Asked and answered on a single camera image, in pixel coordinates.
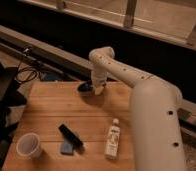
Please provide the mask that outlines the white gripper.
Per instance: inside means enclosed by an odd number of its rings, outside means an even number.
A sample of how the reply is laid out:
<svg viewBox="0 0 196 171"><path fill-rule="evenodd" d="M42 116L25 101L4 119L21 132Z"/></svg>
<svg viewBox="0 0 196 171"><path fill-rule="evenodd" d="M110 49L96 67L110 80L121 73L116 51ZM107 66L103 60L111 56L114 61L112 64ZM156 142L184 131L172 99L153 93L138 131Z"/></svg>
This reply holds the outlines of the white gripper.
<svg viewBox="0 0 196 171"><path fill-rule="evenodd" d="M98 65L94 65L91 72L91 80L95 86L94 94L100 95L104 90L103 86L107 82L107 71Z"/></svg>

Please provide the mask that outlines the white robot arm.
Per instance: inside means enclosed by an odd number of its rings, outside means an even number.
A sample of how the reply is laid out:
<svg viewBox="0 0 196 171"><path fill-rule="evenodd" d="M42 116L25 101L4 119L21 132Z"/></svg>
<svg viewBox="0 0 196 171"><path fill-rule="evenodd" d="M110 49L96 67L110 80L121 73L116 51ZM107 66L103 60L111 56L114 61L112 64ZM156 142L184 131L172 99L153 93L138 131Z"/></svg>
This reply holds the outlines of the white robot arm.
<svg viewBox="0 0 196 171"><path fill-rule="evenodd" d="M111 47L92 50L91 79L99 88L112 74L131 88L129 110L135 171L187 171L177 111L180 89L114 59Z"/></svg>

